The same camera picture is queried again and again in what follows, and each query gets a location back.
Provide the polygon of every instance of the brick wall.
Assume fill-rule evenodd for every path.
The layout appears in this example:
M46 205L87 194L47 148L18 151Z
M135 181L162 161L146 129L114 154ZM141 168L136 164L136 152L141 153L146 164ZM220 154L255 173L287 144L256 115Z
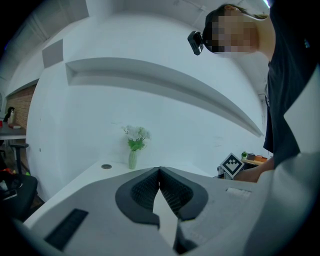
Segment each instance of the brick wall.
M36 85L30 86L10 95L6 100L5 112L7 113L9 107L14 107L14 122L25 129L27 129L29 108L35 89Z

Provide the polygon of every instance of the person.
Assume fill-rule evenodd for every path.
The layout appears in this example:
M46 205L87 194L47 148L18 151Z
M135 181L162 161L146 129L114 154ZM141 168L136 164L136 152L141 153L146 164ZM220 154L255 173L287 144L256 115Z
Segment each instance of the person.
M315 10L296 9L275 1L269 15L251 15L244 8L223 4L205 20L202 39L215 54L232 56L261 52L269 61L266 86L267 129L263 147L273 153L264 164L238 173L235 180L257 182L261 173L274 170L300 150L284 114L294 103L318 63L313 25Z

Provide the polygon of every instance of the white flower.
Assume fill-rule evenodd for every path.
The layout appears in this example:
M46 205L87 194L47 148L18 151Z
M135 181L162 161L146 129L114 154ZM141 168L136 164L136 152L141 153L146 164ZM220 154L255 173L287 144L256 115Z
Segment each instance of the white flower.
M128 135L128 138L133 141L137 141L141 138L151 138L150 132L143 127L134 127L132 125L127 125L127 127L122 127L122 129Z

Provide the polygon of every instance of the gray device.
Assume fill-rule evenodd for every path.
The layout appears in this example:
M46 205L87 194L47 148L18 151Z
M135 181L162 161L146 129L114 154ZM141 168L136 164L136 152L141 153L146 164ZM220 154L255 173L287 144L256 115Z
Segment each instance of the gray device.
M137 170L88 184L47 211L31 230L18 228L44 255L273 255L312 209L319 158L319 152L299 154L264 172L257 183L170 167ZM153 213L159 189L178 217L173 248L160 235ZM75 209L65 238L59 226L68 225ZM60 249L45 242L61 237L66 241Z

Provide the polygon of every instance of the white curved wall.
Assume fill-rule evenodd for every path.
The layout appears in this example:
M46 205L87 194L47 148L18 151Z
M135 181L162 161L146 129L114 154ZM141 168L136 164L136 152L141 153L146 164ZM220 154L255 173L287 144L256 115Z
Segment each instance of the white curved wall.
M232 60L207 51L195 56L187 42L190 31L190 26L162 16L119 13L95 32L84 26L81 38L90 35L90 41L77 45L80 50L75 54L68 43L63 54L72 52L68 61L122 57L180 71L232 100L262 128L261 104L244 73ZM74 43L81 41L75 36ZM65 60L46 68L30 106L27 156L44 200L101 158L126 163L129 148L121 126L129 124L146 127L153 135L139 152L139 163L192 163L215 174L230 152L262 153L262 138L214 113L123 88L127 86L115 87L112 79L105 85L69 85L68 72ZM133 81L118 77L117 83Z
M229 58L204 50L196 56L187 37L191 26L154 13L121 12L97 30L71 61L118 57L162 65L188 74L229 98L262 131L261 102L245 73Z

